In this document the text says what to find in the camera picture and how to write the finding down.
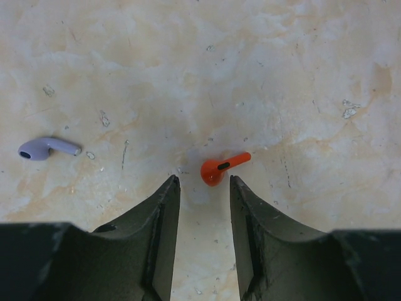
table surface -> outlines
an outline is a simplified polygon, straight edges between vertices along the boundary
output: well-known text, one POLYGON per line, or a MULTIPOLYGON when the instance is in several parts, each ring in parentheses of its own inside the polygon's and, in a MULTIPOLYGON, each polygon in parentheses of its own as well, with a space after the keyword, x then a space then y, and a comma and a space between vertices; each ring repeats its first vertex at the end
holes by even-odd
POLYGON ((0 219, 85 230, 171 174, 172 300, 238 298, 228 176, 319 230, 401 226, 401 1, 0 2, 0 219), (20 158, 54 136, 78 157, 20 158))

